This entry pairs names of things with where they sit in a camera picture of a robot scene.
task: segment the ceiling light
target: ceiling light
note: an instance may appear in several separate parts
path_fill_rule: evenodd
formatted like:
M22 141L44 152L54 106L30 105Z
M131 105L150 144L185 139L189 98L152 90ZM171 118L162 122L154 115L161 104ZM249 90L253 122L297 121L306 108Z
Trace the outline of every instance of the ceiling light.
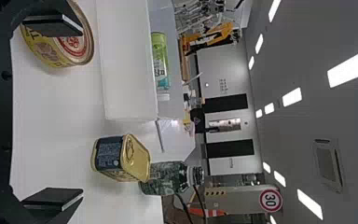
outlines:
M256 117L257 119L263 117L263 111L262 111L261 109L260 109L260 110L257 110L257 111L255 112L255 117Z
M322 212L322 207L316 203L312 198L305 194L300 189L297 190L298 200L301 201L308 209L315 214L320 220L324 219L324 214Z
M267 173L271 174L271 167L266 162L263 162L263 168Z
M274 171L274 177L280 184L282 184L282 186L284 186L286 188L286 179L284 178L283 175Z
M263 38L263 34L261 34L258 37L257 43L255 44L255 53L258 54L258 52L261 49L261 46L263 46L263 42L264 42L264 38Z
M269 216L269 220L271 221L271 224L277 224L273 216Z
M330 88L358 77L358 54L327 72Z
M254 64L255 64L255 57L252 56L251 60L249 61L249 70L252 70Z
M302 100L301 89L297 88L283 96L283 106L289 106Z
M272 20L274 20L275 14L277 13L279 4L281 3L282 0L274 0L272 2L272 6L271 9L269 10L268 13L268 17L269 17L269 22L272 22Z
M270 113L272 113L272 112L274 112L274 111L275 111L274 104L271 103L271 104L269 104L269 105L266 105L266 106L264 107L264 111L266 112L266 115L267 115L267 114L270 114Z

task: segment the cable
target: cable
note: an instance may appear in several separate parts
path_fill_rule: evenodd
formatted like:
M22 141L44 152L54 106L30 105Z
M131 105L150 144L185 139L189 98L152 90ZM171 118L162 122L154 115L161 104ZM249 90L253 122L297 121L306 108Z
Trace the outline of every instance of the cable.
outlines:
M196 187L195 185L193 185L193 188L194 188L194 191L196 191L197 198L199 199L199 202L200 202L200 206L201 206L201 209L202 209L202 214L203 214L204 223L206 223L206 213L205 213L205 209L204 209L204 207L203 207L203 203L202 203L202 201L201 201L201 197L200 197L199 190L197 189L197 187Z
M202 73L199 73L198 75L196 75L195 77L191 78L189 81L187 81L186 83L184 83L182 86L186 86L188 84L190 84L190 82L196 80L197 78L199 78L202 75Z
M185 204L185 201L183 200L182 196L178 193L175 193L176 197L178 197L179 201L181 202L183 206L183 210L185 210L188 220L190 221L190 224L194 224L193 220L191 220L190 213L188 212L187 205Z

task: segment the ceiling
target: ceiling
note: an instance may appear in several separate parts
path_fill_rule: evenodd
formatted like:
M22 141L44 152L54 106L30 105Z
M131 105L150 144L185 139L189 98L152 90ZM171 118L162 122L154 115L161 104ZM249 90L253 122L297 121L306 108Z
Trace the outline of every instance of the ceiling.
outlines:
M327 71L358 53L358 1L282 0L272 23L272 0L254 2L245 32L248 60L255 56L251 81L255 108L275 104L258 119L263 161L286 179L281 188L278 224L358 223L358 78L331 89ZM264 44L255 55L260 34ZM278 106L281 97L300 87L302 101ZM345 188L336 194L317 175L311 142L336 138ZM277 183L273 175L267 181ZM301 204L306 192L323 209L324 221Z

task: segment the white wall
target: white wall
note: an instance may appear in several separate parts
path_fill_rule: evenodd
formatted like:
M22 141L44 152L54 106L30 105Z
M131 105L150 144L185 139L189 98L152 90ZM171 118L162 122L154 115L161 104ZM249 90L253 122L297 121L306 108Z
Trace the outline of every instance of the white wall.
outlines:
M200 72L203 73L200 78L202 96L205 98L213 98L219 96L229 96L234 94L247 94L248 109L243 110L240 117L248 125L242 125L242 139L253 139L255 145L254 156L246 156L241 160L235 160L239 163L241 173L261 173L260 147L258 144L258 134L255 122L255 107L253 103L252 89L250 85L249 71L247 67L247 59L245 52L245 41L241 40L236 46L225 45L215 48L203 49L198 52L198 61ZM227 93L220 91L219 79L225 78L227 82ZM236 119L238 113L229 111L224 113L207 114L206 119ZM239 140L236 132L231 133L211 133L207 136L208 142ZM217 159L217 161L226 161L225 159ZM219 171L219 174L225 174L226 171Z

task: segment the yellow label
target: yellow label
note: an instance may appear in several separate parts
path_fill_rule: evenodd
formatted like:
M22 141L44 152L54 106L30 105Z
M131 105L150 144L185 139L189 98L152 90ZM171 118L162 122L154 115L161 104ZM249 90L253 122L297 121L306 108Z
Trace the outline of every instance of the yellow label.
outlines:
M20 25L25 42L36 57L43 63L56 68L75 66L60 51L52 37L39 34L24 25Z

